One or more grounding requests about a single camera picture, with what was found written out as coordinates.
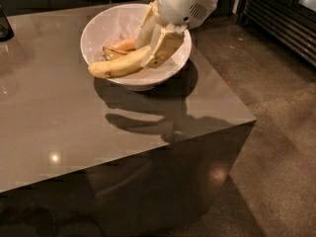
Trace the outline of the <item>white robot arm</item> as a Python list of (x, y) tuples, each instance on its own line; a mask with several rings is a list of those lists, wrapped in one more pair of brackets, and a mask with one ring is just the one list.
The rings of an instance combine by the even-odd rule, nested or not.
[(148, 46), (141, 66), (157, 68), (183, 44), (185, 31), (195, 29), (213, 13), (218, 0), (155, 0), (142, 19), (135, 48)]

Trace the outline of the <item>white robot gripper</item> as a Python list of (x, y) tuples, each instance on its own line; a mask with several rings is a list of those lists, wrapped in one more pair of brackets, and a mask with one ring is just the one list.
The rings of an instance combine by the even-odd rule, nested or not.
[(199, 27), (216, 9), (217, 1), (157, 0), (151, 2), (142, 19), (135, 41), (136, 49), (149, 45), (141, 66), (158, 68), (165, 63), (184, 42), (185, 31), (176, 25), (186, 25), (189, 29)]

